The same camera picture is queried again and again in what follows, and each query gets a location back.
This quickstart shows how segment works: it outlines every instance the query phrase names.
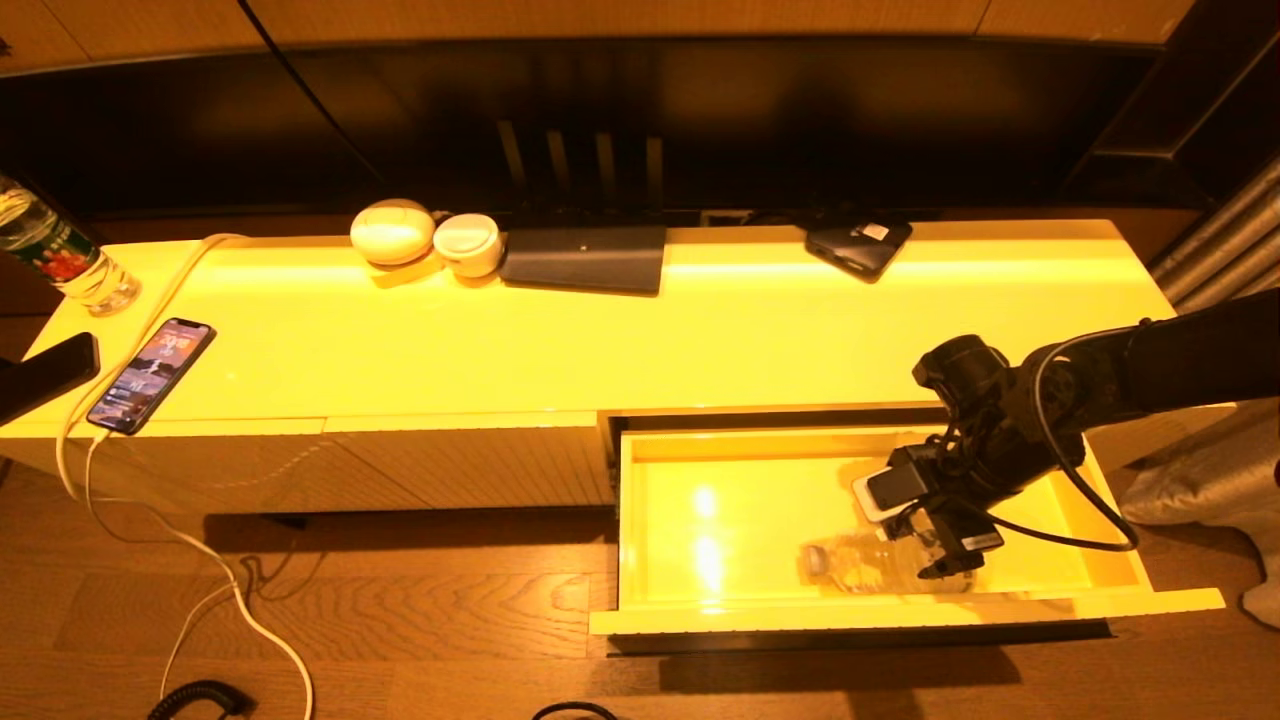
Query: charging cable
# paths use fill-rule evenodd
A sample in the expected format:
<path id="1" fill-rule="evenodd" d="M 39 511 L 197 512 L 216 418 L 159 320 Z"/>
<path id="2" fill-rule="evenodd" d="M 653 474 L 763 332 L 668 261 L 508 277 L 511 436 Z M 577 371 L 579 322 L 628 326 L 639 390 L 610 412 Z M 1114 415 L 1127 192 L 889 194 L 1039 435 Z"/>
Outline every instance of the charging cable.
<path id="1" fill-rule="evenodd" d="M 156 302 L 155 309 L 151 310 L 151 314 L 140 325 L 137 336 L 128 345 L 124 359 L 116 363 L 110 370 L 104 373 L 102 377 L 96 383 L 93 383 L 92 387 L 90 387 L 88 391 L 86 391 L 84 395 L 82 395 L 77 402 L 72 405 L 72 409 L 67 414 L 67 418 L 63 421 L 61 430 L 59 432 L 58 439 L 55 441 L 54 445 L 54 454 L 58 462 L 58 477 L 61 479 L 63 487 L 67 488 L 67 493 L 72 496 L 72 500 L 77 502 L 82 500 L 82 496 L 79 491 L 76 488 L 76 483 L 72 479 L 70 470 L 67 464 L 67 441 L 72 433 L 72 429 L 76 427 L 76 423 L 79 421 L 83 414 L 88 411 L 90 404 L 92 404 L 93 398 L 97 397 L 99 392 L 104 389 L 104 386 L 114 382 L 115 377 L 122 370 L 124 370 L 124 366 L 137 352 L 138 346 L 141 346 L 142 342 L 146 340 L 147 333 L 151 332 L 155 322 L 169 307 L 169 302 L 173 301 L 174 295 L 178 293 L 178 288 L 182 287 L 182 283 L 191 274 L 192 269 L 195 269 L 200 259 L 204 258 L 205 254 L 207 254 L 210 250 L 212 250 L 216 245 L 219 245 L 224 240 L 233 237 L 243 237 L 243 236 L 215 234 L 206 237 L 200 242 L 196 250 L 187 256 L 186 261 L 169 281 L 169 284 L 165 286 L 165 290 L 160 296 L 160 301 Z M 169 682 L 169 671 L 173 667 L 174 659 L 178 656 L 178 650 L 182 647 L 182 643 L 187 637 L 187 632 L 191 628 L 191 623 L 195 619 L 196 614 L 200 612 L 200 610 L 205 607 L 207 603 L 212 602 L 212 600 L 216 598 L 219 594 L 230 589 L 236 598 L 236 605 L 239 609 L 241 615 L 244 618 L 244 621 L 248 624 L 248 626 L 252 628 L 253 632 L 256 632 L 257 634 L 271 641 L 271 643 L 279 647 L 280 651 L 283 651 L 284 655 L 287 655 L 289 660 L 292 660 L 293 664 L 297 666 L 298 674 L 302 675 L 303 688 L 306 689 L 306 711 L 302 717 L 303 720 L 311 720 L 311 714 L 315 705 L 315 689 L 311 685 L 311 673 L 307 671 L 306 662 L 302 661 L 302 656 L 300 656 L 298 652 L 293 650 L 293 647 L 289 646 L 288 642 L 285 642 L 283 638 L 280 638 L 271 630 L 262 626 L 262 624 L 259 623 L 256 618 L 253 618 L 253 614 L 250 611 L 248 603 L 244 600 L 244 589 L 241 585 L 239 578 L 236 577 L 236 571 L 232 570 L 232 566 L 228 565 L 225 560 L 223 560 L 223 556 L 219 555 L 218 551 L 215 551 L 214 548 L 196 539 L 195 537 L 179 530 L 178 528 L 174 528 L 173 524 L 169 523 L 169 520 L 164 515 L 161 515 L 159 510 L 151 507 L 146 502 L 142 502 L 140 500 L 122 498 L 122 497 L 97 497 L 97 498 L 93 497 L 93 489 L 92 489 L 93 454 L 97 452 L 99 446 L 106 442 L 111 437 L 111 434 L 113 434 L 111 430 L 102 430 L 101 433 L 96 434 L 84 452 L 83 502 L 84 506 L 88 509 L 90 515 L 93 516 L 93 520 L 97 521 L 97 524 L 109 536 L 122 542 L 182 542 L 184 544 L 188 544 L 196 548 L 198 552 L 207 555 L 214 562 L 218 564 L 219 568 L 223 569 L 223 573 L 225 573 L 228 578 L 228 583 L 225 585 L 220 587 L 219 589 L 214 591 L 204 600 L 201 600 L 200 603 L 197 603 L 196 607 L 193 607 L 192 611 L 187 615 L 187 620 L 182 625 L 182 632 L 178 634 L 178 641 L 173 646 L 173 652 L 169 653 L 169 661 L 165 664 L 164 676 L 160 680 L 161 700 L 165 697 L 164 689 Z M 173 536 L 175 539 L 143 541 L 143 539 L 133 539 L 123 537 L 116 532 L 114 532 L 110 527 L 108 527 L 105 521 L 102 521 L 102 519 L 97 514 L 97 509 L 93 505 L 95 502 L 111 502 L 111 503 L 141 506 L 143 510 L 150 512 L 151 516 L 155 518 L 157 523 L 160 523 L 160 527 L 164 528 L 164 530 L 170 536 Z"/>

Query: plastic bottle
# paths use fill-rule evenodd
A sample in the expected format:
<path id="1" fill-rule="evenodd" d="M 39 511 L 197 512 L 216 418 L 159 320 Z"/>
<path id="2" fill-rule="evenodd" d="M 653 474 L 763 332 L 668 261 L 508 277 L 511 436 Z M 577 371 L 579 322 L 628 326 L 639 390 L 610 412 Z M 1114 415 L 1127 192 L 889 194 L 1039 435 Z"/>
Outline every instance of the plastic bottle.
<path id="1" fill-rule="evenodd" d="M 0 250 L 36 270 L 92 315 L 137 297 L 138 281 L 29 190 L 0 176 Z"/>
<path id="2" fill-rule="evenodd" d="M 959 593 L 973 587 L 973 574 L 922 580 L 916 573 L 932 559 L 916 536 L 882 541 L 874 532 L 840 534 L 803 548 L 813 578 L 827 578 L 854 594 Z"/>

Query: open drawer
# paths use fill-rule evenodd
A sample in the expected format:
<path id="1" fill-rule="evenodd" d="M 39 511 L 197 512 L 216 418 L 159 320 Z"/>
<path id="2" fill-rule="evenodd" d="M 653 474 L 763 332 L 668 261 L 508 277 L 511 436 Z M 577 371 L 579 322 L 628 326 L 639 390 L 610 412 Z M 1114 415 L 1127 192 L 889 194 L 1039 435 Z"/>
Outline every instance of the open drawer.
<path id="1" fill-rule="evenodd" d="M 1002 530 L 969 589 L 850 594 L 808 577 L 808 543 L 869 529 L 850 484 L 941 428 L 631 432 L 621 442 L 617 610 L 593 634 L 850 630 L 1103 619 L 1224 607 L 1217 589 L 1155 592 L 1137 552 Z M 1115 503 L 1092 454 L 1080 469 Z M 995 512 L 1083 538 L 1117 533 L 1053 473 Z"/>

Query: black phone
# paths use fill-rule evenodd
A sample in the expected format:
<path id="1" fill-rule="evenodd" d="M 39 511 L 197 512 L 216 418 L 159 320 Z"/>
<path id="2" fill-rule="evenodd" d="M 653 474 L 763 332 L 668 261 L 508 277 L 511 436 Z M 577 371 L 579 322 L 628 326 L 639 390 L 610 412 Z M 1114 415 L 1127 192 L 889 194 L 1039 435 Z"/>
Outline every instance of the black phone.
<path id="1" fill-rule="evenodd" d="M 867 220 L 851 227 L 809 231 L 804 247 L 842 270 L 876 282 L 909 237 L 911 225 L 906 223 Z"/>
<path id="2" fill-rule="evenodd" d="M 127 436 L 137 433 L 215 334 L 204 323 L 165 320 L 88 411 L 88 421 Z"/>
<path id="3" fill-rule="evenodd" d="M 0 425 L 92 380 L 97 372 L 97 338 L 90 333 L 0 369 Z"/>

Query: wooden wall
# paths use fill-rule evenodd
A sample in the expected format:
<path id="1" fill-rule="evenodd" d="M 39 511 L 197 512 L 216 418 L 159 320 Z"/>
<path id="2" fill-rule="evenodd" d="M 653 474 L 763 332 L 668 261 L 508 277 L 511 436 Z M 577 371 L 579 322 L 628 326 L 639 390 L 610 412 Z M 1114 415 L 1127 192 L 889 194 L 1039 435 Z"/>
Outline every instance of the wooden wall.
<path id="1" fill-rule="evenodd" d="M 1162 44 L 1194 0 L 253 0 L 284 46 L 440 38 L 980 35 Z M 233 0 L 0 0 L 0 74 L 261 49 Z"/>

